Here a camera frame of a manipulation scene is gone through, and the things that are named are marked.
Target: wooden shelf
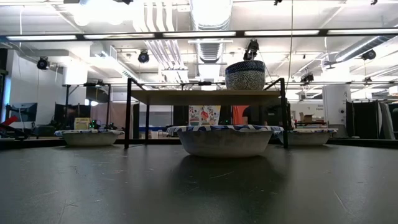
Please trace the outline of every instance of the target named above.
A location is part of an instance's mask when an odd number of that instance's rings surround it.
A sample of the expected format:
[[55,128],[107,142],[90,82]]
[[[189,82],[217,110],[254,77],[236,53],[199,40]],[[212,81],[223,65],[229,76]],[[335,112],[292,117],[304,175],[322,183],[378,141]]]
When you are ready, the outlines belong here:
[[136,90],[131,92],[131,96],[150,105],[265,105],[278,100],[280,93],[251,90]]

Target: ceiling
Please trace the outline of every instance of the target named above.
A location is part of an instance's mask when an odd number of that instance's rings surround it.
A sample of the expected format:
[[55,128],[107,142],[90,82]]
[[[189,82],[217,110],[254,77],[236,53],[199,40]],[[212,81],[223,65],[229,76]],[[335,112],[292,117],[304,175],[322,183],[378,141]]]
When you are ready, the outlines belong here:
[[[78,26],[74,22],[74,4],[62,4],[62,0],[43,1],[39,5],[25,6],[0,6],[0,35],[22,34],[67,34],[67,33],[110,33],[110,32],[135,32],[132,25],[132,17],[129,15],[130,8],[123,8],[120,14],[124,14],[124,21],[120,25],[111,25],[105,21],[91,22],[87,26]],[[392,27],[398,21],[398,1],[383,1],[375,6],[366,0],[347,1],[293,1],[283,0],[277,6],[273,1],[234,1],[231,13],[231,30],[257,30],[257,29],[322,29],[322,28],[370,28],[370,27]],[[172,1],[173,25],[177,31],[192,30],[190,18],[189,1]],[[311,62],[317,56],[324,53],[339,52],[360,41],[362,37],[311,37],[311,38],[261,38],[258,39],[260,54],[256,60],[263,60],[267,66],[267,82],[278,77],[286,79],[295,75],[304,65]],[[290,41],[292,41],[292,56],[289,63]],[[233,39],[233,43],[225,44],[225,50],[220,62],[222,65],[220,76],[224,75],[226,66],[242,61],[244,49],[249,39]],[[91,66],[89,78],[101,78],[105,80],[120,80],[122,76],[112,68],[111,65],[102,63],[94,55],[87,54],[87,48],[93,44],[102,46],[112,45],[119,51],[118,60],[132,72],[135,72],[143,82],[155,82],[158,76],[159,64],[154,57],[148,63],[137,61],[140,49],[146,49],[144,41],[107,41],[100,43],[92,42],[52,42],[52,43],[28,43],[22,44],[22,49],[30,48],[44,49],[66,49],[82,61]],[[178,46],[182,54],[184,64],[188,68],[189,79],[195,79],[197,73],[197,57],[195,46],[188,44],[187,40],[178,40]],[[352,59],[338,67],[348,67],[350,76],[348,80],[363,80],[366,74],[387,69],[396,65],[396,51],[398,51],[398,40],[392,39],[374,49],[377,57],[374,60],[365,61]],[[322,68],[320,61],[314,61],[308,68],[313,72],[315,81],[322,80]],[[395,73],[388,74],[376,80],[390,80]]]

